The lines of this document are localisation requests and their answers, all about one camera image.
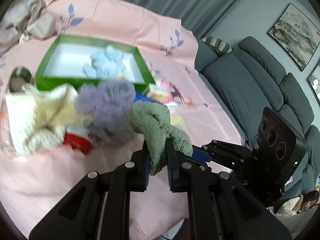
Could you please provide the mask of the blue orange small carton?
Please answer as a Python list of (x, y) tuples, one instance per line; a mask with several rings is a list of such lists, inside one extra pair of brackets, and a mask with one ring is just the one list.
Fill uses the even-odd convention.
[(148, 98), (147, 96), (145, 96), (142, 93), (136, 92), (136, 96), (134, 99), (134, 102), (155, 102), (155, 100)]

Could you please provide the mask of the pink white small package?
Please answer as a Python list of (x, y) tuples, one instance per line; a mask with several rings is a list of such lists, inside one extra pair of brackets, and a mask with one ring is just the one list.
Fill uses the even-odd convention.
[(178, 104), (175, 102), (174, 97), (171, 94), (170, 83), (165, 79), (161, 79), (160, 86), (166, 90), (166, 97), (163, 99), (163, 103), (168, 107), (172, 114), (178, 109)]

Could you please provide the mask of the framed landscape painting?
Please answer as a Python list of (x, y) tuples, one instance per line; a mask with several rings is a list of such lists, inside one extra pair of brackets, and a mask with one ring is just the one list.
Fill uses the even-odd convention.
[(306, 68), (319, 46), (319, 29), (291, 3), (268, 35), (286, 51), (300, 71)]

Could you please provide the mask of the cream tissue pack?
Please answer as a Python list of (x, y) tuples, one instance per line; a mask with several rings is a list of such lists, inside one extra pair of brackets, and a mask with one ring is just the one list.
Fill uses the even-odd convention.
[(145, 90), (145, 95), (159, 103), (165, 103), (169, 93), (165, 88), (149, 85)]

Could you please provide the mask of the person lying on sofa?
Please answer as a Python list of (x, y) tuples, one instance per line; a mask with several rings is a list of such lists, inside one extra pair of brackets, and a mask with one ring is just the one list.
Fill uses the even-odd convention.
[(319, 199), (319, 191), (313, 190), (307, 194), (300, 194), (296, 198), (291, 198), (284, 202), (277, 210), (276, 215), (279, 216), (295, 216), (299, 213), (313, 208)]

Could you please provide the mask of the blue plush toy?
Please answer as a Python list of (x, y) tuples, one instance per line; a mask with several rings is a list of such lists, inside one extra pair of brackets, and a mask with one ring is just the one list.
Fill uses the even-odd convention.
[(91, 55), (91, 63), (84, 64), (82, 71), (89, 78), (109, 79), (124, 77), (124, 53), (108, 45)]

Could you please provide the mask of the clear glass bottle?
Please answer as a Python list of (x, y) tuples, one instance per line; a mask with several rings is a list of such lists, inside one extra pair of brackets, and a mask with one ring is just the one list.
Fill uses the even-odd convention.
[(17, 154), (10, 134), (9, 114), (5, 96), (7, 94), (23, 93), (23, 86), (26, 83), (34, 84), (34, 79), (29, 69), (25, 66), (15, 67), (9, 76), (1, 101), (1, 155), (11, 156)]

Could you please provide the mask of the crumpled beige cloth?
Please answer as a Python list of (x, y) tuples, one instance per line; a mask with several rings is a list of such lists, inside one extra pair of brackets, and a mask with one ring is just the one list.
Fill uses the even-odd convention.
[(1, 21), (1, 54), (17, 44), (22, 35), (45, 39), (56, 28), (56, 17), (46, 9), (44, 0), (20, 0)]

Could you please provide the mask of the striped throw pillow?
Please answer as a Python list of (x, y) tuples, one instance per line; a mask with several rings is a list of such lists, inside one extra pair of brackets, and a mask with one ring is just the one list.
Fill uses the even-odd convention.
[(227, 42), (216, 37), (204, 37), (201, 41), (208, 45), (218, 56), (223, 56), (233, 51), (233, 48)]

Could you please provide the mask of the green fuzzy cloth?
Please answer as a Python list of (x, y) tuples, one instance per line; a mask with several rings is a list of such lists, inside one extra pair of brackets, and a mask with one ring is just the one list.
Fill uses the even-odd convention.
[(167, 139), (173, 140), (176, 151), (189, 157), (193, 155), (193, 147), (188, 135), (171, 124), (170, 111), (165, 105), (156, 102), (134, 102), (127, 114), (126, 125), (133, 132), (144, 135), (149, 150), (152, 176), (166, 165)]

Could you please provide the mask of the purple mesh bath pouf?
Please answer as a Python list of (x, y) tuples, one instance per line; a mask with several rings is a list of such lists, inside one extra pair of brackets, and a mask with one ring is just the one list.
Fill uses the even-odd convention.
[(124, 78), (101, 80), (98, 85), (83, 84), (75, 100), (75, 111), (92, 116), (89, 130), (106, 144), (129, 140), (133, 132), (126, 117), (134, 103), (134, 84)]

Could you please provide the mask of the green cardboard box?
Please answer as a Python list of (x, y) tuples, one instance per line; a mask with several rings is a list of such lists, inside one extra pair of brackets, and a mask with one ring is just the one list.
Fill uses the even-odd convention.
[(142, 92), (155, 81), (138, 48), (91, 37), (59, 35), (35, 74), (38, 90), (52, 90), (68, 83), (78, 89), (84, 83), (125, 78)]

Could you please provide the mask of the pink patterned tablecloth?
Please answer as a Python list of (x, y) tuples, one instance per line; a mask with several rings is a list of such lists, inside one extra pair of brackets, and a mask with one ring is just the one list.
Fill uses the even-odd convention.
[(129, 161), (144, 143), (151, 176), (130, 200), (130, 238), (154, 239), (187, 216), (160, 159), (178, 147), (242, 144), (195, 69), (198, 41), (181, 20), (122, 0), (21, 0), (1, 31), (42, 40), (1, 57), (1, 203), (24, 237), (88, 172)]

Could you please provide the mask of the grey blue sofa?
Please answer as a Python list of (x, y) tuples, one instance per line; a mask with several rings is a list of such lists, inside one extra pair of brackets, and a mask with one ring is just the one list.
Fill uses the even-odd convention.
[(308, 149), (292, 186), (271, 205), (279, 208), (287, 200), (313, 191), (319, 177), (319, 129), (312, 124), (310, 102), (293, 74), (251, 36), (226, 54), (215, 51), (208, 41), (197, 42), (195, 68), (247, 148), (255, 146), (265, 107), (280, 114), (306, 140)]

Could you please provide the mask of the red and white sock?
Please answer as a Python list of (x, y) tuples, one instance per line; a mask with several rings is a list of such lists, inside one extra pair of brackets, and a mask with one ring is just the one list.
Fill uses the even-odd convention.
[(84, 126), (68, 126), (65, 132), (64, 145), (70, 146), (85, 155), (94, 148), (92, 133)]

